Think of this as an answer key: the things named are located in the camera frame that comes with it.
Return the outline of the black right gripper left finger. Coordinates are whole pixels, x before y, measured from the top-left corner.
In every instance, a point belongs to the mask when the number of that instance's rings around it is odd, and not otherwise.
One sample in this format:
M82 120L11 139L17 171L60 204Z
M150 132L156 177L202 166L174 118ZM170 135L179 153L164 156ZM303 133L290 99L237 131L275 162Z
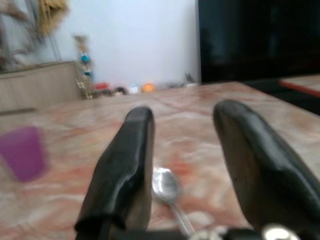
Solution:
M74 226L77 240L111 240L115 232L147 229L154 140L152 110L130 110L95 166Z

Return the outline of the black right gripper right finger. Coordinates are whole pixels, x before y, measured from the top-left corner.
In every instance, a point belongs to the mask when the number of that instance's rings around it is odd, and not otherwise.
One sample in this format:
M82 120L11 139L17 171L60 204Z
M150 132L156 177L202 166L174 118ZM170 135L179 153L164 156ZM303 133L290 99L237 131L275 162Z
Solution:
M247 105L218 102L212 112L224 161L248 223L270 224L301 238L320 235L320 182L292 147Z

